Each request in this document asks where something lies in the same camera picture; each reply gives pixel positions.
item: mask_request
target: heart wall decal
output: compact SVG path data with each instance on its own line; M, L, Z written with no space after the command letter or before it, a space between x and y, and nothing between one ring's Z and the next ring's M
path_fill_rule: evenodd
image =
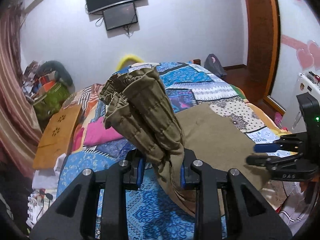
M316 70L320 69L320 48L315 41L308 41L308 51L313 56Z
M297 49L297 58L303 70L312 67L314 64L314 58L307 50Z

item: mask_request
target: metal screw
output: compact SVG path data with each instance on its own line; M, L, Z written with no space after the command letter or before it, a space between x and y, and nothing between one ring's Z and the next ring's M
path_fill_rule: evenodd
M84 169L83 171L82 171L82 174L84 175L84 176L88 176L88 175L90 175L91 174L91 169Z
M119 165L122 167L127 166L128 164L129 164L129 162L127 160L119 161Z
M233 176L237 176L239 175L240 171L238 169L231 169L230 170L230 173L233 175Z
M202 166L202 164L203 164L203 162L202 162L201 160L195 160L195 161L193 161L193 165L194 165L194 166L200 167L200 166Z

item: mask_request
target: white wall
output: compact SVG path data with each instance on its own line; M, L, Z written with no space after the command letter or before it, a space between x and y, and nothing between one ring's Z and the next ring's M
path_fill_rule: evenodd
M241 1L241 9L242 9L242 20L243 20L243 64L247 65L248 61L248 46L249 46L249 28L248 28L248 13L247 13L247 5L245 0Z
M26 70L27 66L31 62L27 62L26 58L24 57L24 53L23 53L23 49L22 48L20 48L20 57L21 57L21 69L22 69L22 72L24 73L24 71Z
M223 66L246 64L242 0L141 0L139 23L128 38L122 29L95 27L97 17L84 10L85 0L44 0L21 29L25 62L58 60L76 90L104 83L121 57L136 54L146 62L204 63L214 53Z
M281 34L303 43L315 41L320 45L320 25L304 0L278 0ZM280 45L278 69L271 93L284 109L290 105L293 87L301 72L312 71L320 75L315 67L303 70L298 61L297 50L285 44Z

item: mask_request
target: red object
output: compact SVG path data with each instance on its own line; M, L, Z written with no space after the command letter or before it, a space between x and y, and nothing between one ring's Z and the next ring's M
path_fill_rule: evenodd
M320 81L320 77L318 75L315 75L315 79L319 82Z
M48 83L50 80L47 76L43 76L39 78L39 82L41 83L41 85L44 85L46 83Z
M50 81L46 84L43 85L43 88L46 92L48 92L50 90L50 88L52 88L55 85L55 81Z
M82 136L84 132L84 127L82 127L78 133L74 136L72 151L76 151L81 147Z
M277 208L276 212L279 213L281 211L282 205Z

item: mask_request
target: gray bag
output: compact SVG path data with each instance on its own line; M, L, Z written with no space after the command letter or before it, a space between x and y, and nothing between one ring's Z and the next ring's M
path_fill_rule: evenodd
M220 78L227 75L226 71L221 66L220 61L214 54L209 54L204 62L204 68Z

